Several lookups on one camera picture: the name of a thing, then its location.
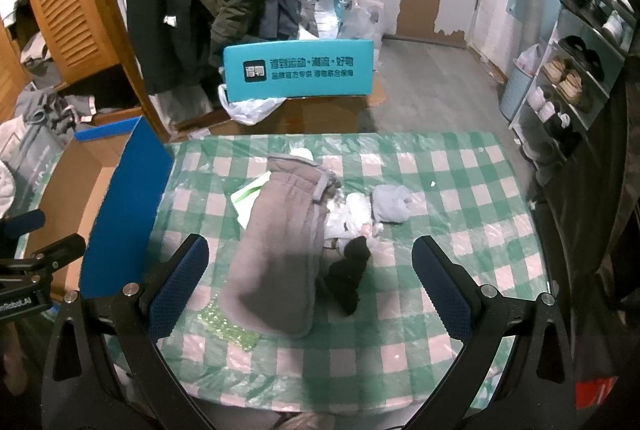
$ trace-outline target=white plastic bag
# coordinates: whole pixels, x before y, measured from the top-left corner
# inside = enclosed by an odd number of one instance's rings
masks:
[[[540,65],[540,61],[542,61],[542,50],[540,44],[535,44],[525,50],[515,60],[515,63],[521,71],[533,77]]]
[[[247,99],[229,103],[226,98],[226,84],[218,86],[220,104],[237,123],[253,126],[267,118],[278,106],[285,102],[286,97],[270,97],[267,99]]]

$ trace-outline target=printed logo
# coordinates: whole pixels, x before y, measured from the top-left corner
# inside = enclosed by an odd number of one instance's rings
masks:
[[[244,62],[244,80],[247,83],[267,81],[267,69],[264,60],[253,60]]]
[[[31,298],[29,298],[28,296],[21,300],[16,300],[15,302],[6,302],[4,304],[0,304],[0,313],[4,313],[12,309],[17,309],[19,307],[25,307],[25,305],[30,305],[30,304],[31,304]]]

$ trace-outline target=green checkered mat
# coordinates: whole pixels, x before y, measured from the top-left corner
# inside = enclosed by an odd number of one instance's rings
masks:
[[[352,317],[319,297],[313,328],[298,340],[261,339],[244,352],[196,319],[220,291],[241,228],[229,200],[266,170],[266,156],[306,147],[344,191],[405,185],[412,217],[387,225]],[[411,247],[432,235],[478,283],[534,299],[546,290],[540,248],[510,164],[488,133],[207,137],[172,145],[175,166],[149,256],[167,259],[189,233],[207,238],[210,265],[162,355],[192,395],[226,405],[291,412],[372,413],[427,399],[460,344],[420,286]],[[476,398],[484,406],[511,349],[504,340]]]

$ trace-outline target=beige shoe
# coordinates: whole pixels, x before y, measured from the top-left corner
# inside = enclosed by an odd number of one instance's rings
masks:
[[[553,84],[559,84],[562,81],[562,76],[564,76],[565,71],[567,70],[566,62],[556,56],[553,60],[547,61],[543,66],[542,70],[545,71],[546,77]]]
[[[564,96],[567,103],[578,106],[582,97],[582,80],[580,74],[570,70],[566,77],[558,85],[558,90]]]

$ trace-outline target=shoe rack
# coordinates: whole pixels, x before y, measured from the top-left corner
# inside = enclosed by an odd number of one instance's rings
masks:
[[[594,1],[607,15],[613,10],[617,11],[626,25],[635,29],[636,17],[617,0]],[[604,71],[603,81],[598,81],[593,74],[577,63],[570,49],[562,48],[560,40],[568,36],[579,36],[588,49],[597,53]],[[551,82],[546,75],[543,70],[544,64],[556,57],[569,63],[579,73],[582,91],[588,95],[587,101],[590,101],[588,110],[579,110],[574,104],[569,103],[565,95],[560,92],[558,85]],[[570,117],[573,132],[583,137],[609,100],[610,92],[620,75],[626,57],[627,53],[620,45],[612,43],[602,34],[601,27],[592,26],[583,16],[579,16],[561,5],[553,33],[546,45],[542,63],[532,79],[527,95],[520,103],[516,115],[510,123],[510,129],[516,135],[516,142],[521,143],[524,155],[533,162],[538,170],[536,178],[540,185],[544,186],[555,171],[571,157],[577,143],[564,143],[563,140],[552,137],[549,125],[543,124],[531,108],[530,96],[537,87],[542,87],[546,92],[550,92],[552,95],[550,100],[559,105],[561,113]]]

